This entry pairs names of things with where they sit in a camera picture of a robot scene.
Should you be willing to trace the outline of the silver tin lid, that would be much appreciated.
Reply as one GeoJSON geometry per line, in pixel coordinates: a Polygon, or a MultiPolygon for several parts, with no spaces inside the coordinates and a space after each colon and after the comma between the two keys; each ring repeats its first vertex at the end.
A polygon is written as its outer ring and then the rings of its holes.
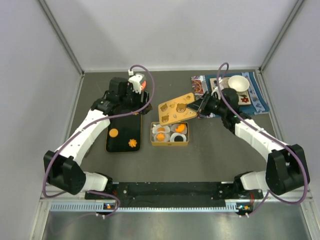
{"type": "Polygon", "coordinates": [[[180,123],[197,117],[195,110],[187,108],[188,104],[196,100],[195,95],[190,92],[158,105],[159,123],[162,126],[180,123]]]}

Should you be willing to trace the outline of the orange fish cookie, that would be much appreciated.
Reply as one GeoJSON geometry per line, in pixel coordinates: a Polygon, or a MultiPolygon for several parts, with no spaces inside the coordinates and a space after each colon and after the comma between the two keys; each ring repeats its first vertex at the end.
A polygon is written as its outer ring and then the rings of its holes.
{"type": "Polygon", "coordinates": [[[176,128],[175,128],[175,131],[177,133],[182,133],[184,134],[184,132],[187,130],[187,127],[185,124],[179,124],[176,128]]]}

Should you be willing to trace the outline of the black round cookie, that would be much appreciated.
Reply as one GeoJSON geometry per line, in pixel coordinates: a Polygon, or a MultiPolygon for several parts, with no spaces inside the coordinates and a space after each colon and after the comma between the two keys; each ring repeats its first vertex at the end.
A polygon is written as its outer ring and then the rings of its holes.
{"type": "Polygon", "coordinates": [[[183,142],[184,137],[182,135],[176,135],[173,140],[174,142],[183,142]]]}

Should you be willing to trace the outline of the orange figure cookie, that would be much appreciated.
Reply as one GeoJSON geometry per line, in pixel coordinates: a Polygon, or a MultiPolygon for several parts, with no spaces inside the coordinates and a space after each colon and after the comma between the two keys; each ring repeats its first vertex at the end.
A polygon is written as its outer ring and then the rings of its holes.
{"type": "Polygon", "coordinates": [[[158,133],[160,133],[160,132],[164,132],[165,133],[167,131],[167,129],[165,127],[159,127],[156,131],[158,133]]]}

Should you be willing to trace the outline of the orange star flower cookie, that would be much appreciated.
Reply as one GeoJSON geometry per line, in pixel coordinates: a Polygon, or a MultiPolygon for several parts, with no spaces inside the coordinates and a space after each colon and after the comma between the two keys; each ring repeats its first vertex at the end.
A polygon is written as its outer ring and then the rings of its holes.
{"type": "Polygon", "coordinates": [[[168,135],[166,133],[160,132],[155,135],[155,140],[157,142],[166,142],[168,140],[168,135]]]}

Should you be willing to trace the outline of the silver metal tongs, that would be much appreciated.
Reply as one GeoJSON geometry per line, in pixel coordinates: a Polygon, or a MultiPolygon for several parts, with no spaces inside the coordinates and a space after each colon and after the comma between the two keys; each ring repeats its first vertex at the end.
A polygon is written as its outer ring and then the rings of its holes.
{"type": "Polygon", "coordinates": [[[91,147],[88,148],[88,150],[86,151],[86,153],[85,153],[85,155],[84,155],[84,158],[86,158],[86,157],[89,155],[90,151],[91,151],[91,147]]]}

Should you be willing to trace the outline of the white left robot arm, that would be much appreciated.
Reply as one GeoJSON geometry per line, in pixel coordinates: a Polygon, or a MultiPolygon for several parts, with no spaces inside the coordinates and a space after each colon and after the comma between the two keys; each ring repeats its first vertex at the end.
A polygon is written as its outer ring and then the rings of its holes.
{"type": "Polygon", "coordinates": [[[45,153],[42,185],[50,184],[71,195],[96,191],[102,198],[109,198],[114,191],[112,178],[102,173],[83,171],[81,163],[112,119],[149,112],[151,101],[146,85],[146,77],[142,73],[135,73],[128,79],[112,78],[109,89],[93,102],[83,122],[68,140],[55,151],[45,153]]]}

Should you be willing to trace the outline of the red patterned small bowl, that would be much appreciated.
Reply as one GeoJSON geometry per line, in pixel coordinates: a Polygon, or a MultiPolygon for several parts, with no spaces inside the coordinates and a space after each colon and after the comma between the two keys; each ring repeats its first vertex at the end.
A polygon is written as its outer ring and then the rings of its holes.
{"type": "Polygon", "coordinates": [[[144,91],[144,89],[146,88],[146,85],[147,85],[146,78],[143,77],[143,78],[139,81],[139,83],[140,83],[140,91],[142,92],[142,91],[144,91]]]}

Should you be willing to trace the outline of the patterned cloth mat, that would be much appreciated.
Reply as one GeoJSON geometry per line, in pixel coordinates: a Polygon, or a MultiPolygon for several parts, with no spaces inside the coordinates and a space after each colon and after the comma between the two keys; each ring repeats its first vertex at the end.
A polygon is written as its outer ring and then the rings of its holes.
{"type": "MultiPolygon", "coordinates": [[[[258,114],[268,113],[270,108],[262,96],[259,85],[257,83],[255,73],[252,71],[228,73],[225,75],[225,77],[231,77],[235,75],[244,76],[245,78],[248,79],[250,84],[248,93],[249,93],[249,98],[251,100],[251,104],[239,105],[239,109],[248,115],[258,115],[258,114]]],[[[205,92],[212,93],[210,78],[216,78],[216,75],[215,74],[196,75],[190,78],[191,87],[197,99],[201,97],[205,92]]]]}

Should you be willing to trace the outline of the black rectangular tray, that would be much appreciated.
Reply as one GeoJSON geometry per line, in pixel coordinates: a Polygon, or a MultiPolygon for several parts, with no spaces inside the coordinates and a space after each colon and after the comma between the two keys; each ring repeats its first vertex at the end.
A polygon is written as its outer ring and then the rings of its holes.
{"type": "Polygon", "coordinates": [[[136,152],[141,147],[141,129],[142,116],[141,114],[130,114],[128,116],[113,118],[110,120],[110,125],[107,128],[105,149],[109,153],[128,153],[136,152]],[[117,137],[110,137],[109,130],[118,130],[117,137]],[[129,146],[129,140],[135,139],[137,146],[132,148],[129,146]]]}

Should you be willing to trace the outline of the white paper cup top-left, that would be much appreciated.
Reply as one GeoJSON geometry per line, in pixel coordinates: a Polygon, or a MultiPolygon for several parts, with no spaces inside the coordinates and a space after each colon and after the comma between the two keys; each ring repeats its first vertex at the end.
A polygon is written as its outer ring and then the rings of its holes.
{"type": "Polygon", "coordinates": [[[157,124],[157,125],[155,125],[153,128],[152,128],[152,133],[153,134],[157,134],[157,133],[169,133],[171,130],[170,130],[170,127],[169,126],[162,126],[162,125],[160,125],[160,124],[157,124]],[[164,127],[164,128],[166,128],[166,132],[157,132],[157,129],[158,128],[160,128],[160,127],[164,127]]]}

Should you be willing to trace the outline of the orange flower cookie bottom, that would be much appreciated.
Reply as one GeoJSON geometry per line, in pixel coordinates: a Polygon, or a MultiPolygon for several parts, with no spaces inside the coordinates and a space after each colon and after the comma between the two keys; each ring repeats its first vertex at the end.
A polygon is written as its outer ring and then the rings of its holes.
{"type": "Polygon", "coordinates": [[[130,139],[129,142],[128,142],[128,145],[131,147],[131,148],[135,148],[137,146],[138,142],[136,139],[130,139]]]}

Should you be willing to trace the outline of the wooden puzzle board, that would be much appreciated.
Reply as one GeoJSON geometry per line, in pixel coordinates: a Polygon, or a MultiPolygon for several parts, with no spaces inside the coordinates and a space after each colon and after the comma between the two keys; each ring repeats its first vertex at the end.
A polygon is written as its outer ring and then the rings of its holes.
{"type": "MultiPolygon", "coordinates": [[[[224,77],[223,79],[219,78],[219,85],[220,85],[221,90],[230,88],[228,85],[229,78],[230,77],[224,77]]],[[[216,77],[210,78],[209,82],[211,84],[211,90],[212,90],[211,94],[214,97],[217,97],[218,99],[220,99],[221,95],[218,90],[217,78],[216,77]]],[[[240,106],[245,106],[245,105],[251,104],[249,89],[244,92],[237,92],[236,91],[236,93],[238,95],[238,104],[240,106]]]]}

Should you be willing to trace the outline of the white bowl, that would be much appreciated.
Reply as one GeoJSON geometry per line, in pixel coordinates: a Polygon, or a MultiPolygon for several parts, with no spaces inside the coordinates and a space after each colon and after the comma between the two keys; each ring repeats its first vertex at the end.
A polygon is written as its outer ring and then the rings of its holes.
{"type": "Polygon", "coordinates": [[[237,92],[245,92],[249,89],[248,79],[242,75],[233,75],[228,79],[228,86],[237,92]]]}

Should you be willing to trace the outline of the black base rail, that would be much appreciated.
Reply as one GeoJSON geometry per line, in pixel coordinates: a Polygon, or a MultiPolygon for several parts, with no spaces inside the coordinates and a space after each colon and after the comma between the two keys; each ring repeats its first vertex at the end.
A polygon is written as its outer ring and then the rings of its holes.
{"type": "Polygon", "coordinates": [[[237,192],[233,183],[221,182],[119,182],[107,193],[123,208],[222,207],[225,200],[254,199],[248,191],[237,192]]]}

